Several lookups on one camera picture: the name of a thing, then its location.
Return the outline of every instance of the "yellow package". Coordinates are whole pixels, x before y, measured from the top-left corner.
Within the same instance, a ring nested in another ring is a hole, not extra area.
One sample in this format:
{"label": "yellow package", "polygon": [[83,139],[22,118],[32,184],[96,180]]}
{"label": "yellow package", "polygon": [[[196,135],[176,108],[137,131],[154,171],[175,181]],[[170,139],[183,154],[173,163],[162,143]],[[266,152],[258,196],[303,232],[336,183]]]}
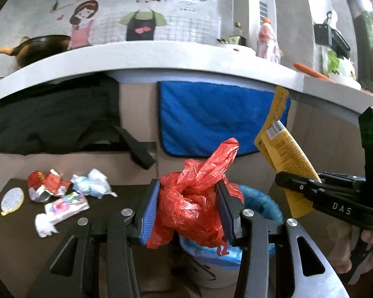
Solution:
{"label": "yellow package", "polygon": [[[261,133],[261,139],[277,172],[286,171],[321,181],[303,150],[280,121]],[[303,194],[288,189],[285,189],[285,194],[295,219],[313,210],[312,202]]]}
{"label": "yellow package", "polygon": [[261,128],[260,132],[257,134],[257,137],[254,140],[254,144],[260,151],[261,155],[274,169],[275,169],[275,166],[272,163],[271,157],[267,149],[265,149],[263,140],[261,140],[261,134],[265,132],[268,128],[270,128],[274,122],[280,120],[282,113],[286,108],[286,102],[287,102],[288,96],[289,96],[289,92],[287,91],[287,89],[281,86],[277,86],[275,88],[275,95],[272,100],[271,108],[269,110],[267,119],[265,120],[263,127]]}

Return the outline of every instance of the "metal screw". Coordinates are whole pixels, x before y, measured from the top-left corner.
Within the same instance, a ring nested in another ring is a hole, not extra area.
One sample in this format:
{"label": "metal screw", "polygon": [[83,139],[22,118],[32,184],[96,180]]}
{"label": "metal screw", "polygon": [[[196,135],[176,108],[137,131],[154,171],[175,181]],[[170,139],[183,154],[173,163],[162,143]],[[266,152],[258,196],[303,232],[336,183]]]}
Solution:
{"label": "metal screw", "polygon": [[80,226],[84,226],[84,225],[86,225],[87,223],[88,223],[88,218],[86,218],[86,217],[82,217],[82,218],[78,219],[78,224],[79,224]]}
{"label": "metal screw", "polygon": [[243,215],[244,216],[248,216],[248,217],[254,216],[254,211],[252,211],[251,209],[246,208],[246,209],[243,210]]}
{"label": "metal screw", "polygon": [[298,222],[295,219],[288,219],[287,224],[289,224],[290,226],[297,226]]}
{"label": "metal screw", "polygon": [[130,216],[132,213],[133,213],[133,210],[132,210],[131,208],[125,208],[125,209],[122,211],[122,215],[123,215],[123,216]]}

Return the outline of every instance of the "barcode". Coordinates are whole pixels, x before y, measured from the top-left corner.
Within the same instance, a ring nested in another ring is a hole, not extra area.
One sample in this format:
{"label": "barcode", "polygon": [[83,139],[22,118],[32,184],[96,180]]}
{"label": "barcode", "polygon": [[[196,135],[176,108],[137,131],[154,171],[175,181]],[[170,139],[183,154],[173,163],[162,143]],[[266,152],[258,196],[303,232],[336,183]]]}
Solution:
{"label": "barcode", "polygon": [[278,135],[279,132],[281,132],[282,130],[285,130],[285,129],[286,128],[284,127],[282,122],[277,121],[274,124],[272,124],[272,126],[267,130],[268,137],[272,140],[273,138],[275,138]]}

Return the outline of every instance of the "kitchen shelf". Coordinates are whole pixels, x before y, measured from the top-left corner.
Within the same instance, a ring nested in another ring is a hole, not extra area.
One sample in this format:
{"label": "kitchen shelf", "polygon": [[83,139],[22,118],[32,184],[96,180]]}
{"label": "kitchen shelf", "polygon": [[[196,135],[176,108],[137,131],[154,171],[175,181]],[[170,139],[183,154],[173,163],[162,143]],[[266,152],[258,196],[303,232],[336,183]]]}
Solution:
{"label": "kitchen shelf", "polygon": [[221,75],[235,81],[244,78],[251,88],[285,87],[300,102],[322,108],[357,125],[357,116],[373,106],[373,95],[348,86],[304,76],[285,66],[234,51],[198,43],[175,41],[127,41],[67,51],[19,69],[0,81],[0,99],[22,89],[95,72],[122,70],[193,71]]}

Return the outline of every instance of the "black apron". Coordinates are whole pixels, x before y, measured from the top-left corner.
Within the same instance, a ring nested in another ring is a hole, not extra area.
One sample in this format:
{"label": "black apron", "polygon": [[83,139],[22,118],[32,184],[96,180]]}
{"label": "black apron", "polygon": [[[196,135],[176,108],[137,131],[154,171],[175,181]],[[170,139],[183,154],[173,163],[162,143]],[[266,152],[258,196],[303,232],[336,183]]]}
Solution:
{"label": "black apron", "polygon": [[[153,35],[155,33],[156,28],[156,17],[155,12],[152,11],[152,19],[150,20],[138,20],[136,19],[137,12],[134,13],[132,19],[129,21],[127,25],[127,35],[126,41],[136,41],[136,40],[153,40]],[[136,29],[148,27],[150,31],[144,31],[143,33],[139,34],[136,33]]]}

